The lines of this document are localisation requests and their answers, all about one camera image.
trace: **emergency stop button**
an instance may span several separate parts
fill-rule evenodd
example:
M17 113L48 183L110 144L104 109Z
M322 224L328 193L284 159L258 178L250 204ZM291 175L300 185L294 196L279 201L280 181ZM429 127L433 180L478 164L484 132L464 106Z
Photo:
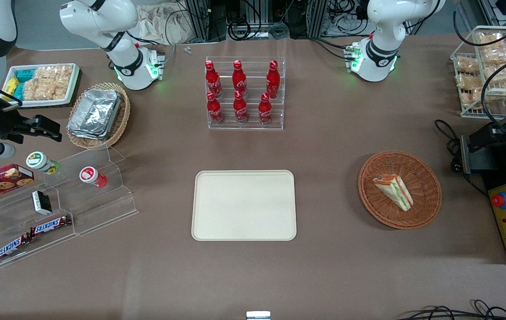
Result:
M506 193L500 192L492 196L492 204L500 209L506 209Z

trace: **aluminum foil container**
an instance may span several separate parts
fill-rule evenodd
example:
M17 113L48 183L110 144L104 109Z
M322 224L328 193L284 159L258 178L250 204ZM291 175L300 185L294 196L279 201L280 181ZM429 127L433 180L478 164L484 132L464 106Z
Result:
M114 90L86 91L69 120L68 131L81 138L97 140L108 138L121 98L121 94Z

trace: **coca-cola bottle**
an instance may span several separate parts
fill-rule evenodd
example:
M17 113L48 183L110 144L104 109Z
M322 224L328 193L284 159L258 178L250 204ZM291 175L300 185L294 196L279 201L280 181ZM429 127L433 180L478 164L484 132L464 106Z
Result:
M271 60L269 63L269 73L267 73L267 93L269 94L269 98L275 99L277 97L280 84L279 64L276 60Z
M237 118L238 124L244 125L249 121L249 115L247 115L247 103L243 99L243 93L241 91L235 91L233 109L235 110L235 117Z
M273 120L271 113L273 110L273 105L269 102L269 95L267 93L263 93L261 95L261 103L259 104L259 120L261 121L262 126L268 126L271 124Z
M215 70L214 63L211 60L206 61L206 81L210 91L215 94L216 98L220 98L222 95L221 79L219 79L219 74Z
M243 98L247 98L247 76L240 60L233 61L233 87L235 91L243 93Z
M211 91L207 93L207 112L210 114L211 123L214 125L220 125L225 120L219 101L217 101L215 94Z

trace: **white tray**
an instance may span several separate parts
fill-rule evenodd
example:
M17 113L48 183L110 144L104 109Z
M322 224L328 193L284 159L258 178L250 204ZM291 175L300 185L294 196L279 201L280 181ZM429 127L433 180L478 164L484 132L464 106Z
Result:
M191 235L197 241L294 239L293 174L288 170L198 173Z
M22 109L25 108L39 108L39 107L53 107L56 105L68 104L71 102L73 98L73 93L76 88L77 79L79 77L79 66L75 63L57 63L57 64L29 64L29 65L15 65L14 67L10 67L8 70L8 75L4 80L4 84L2 85L2 90L6 89L6 85L8 84L8 80L16 74L16 71L19 70L28 70L28 69L37 69L39 67L55 67L56 65L64 64L64 65L72 65L73 71L72 76L69 79L68 91L65 93L65 99L57 99L57 100L38 100L38 101L24 101L22 100ZM16 104L17 102L10 100L10 104Z

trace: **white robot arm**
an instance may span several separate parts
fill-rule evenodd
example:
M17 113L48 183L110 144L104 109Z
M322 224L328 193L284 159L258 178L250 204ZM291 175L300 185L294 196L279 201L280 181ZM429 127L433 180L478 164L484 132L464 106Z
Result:
M367 81L382 81L393 69L395 57L405 38L403 22L439 12L445 0L370 0L369 20L377 25L372 37L354 42L350 69Z
M127 88L145 89L159 78L156 51L136 47L126 33L138 24L136 7L130 0L74 0L61 6L60 18L69 32L107 52Z

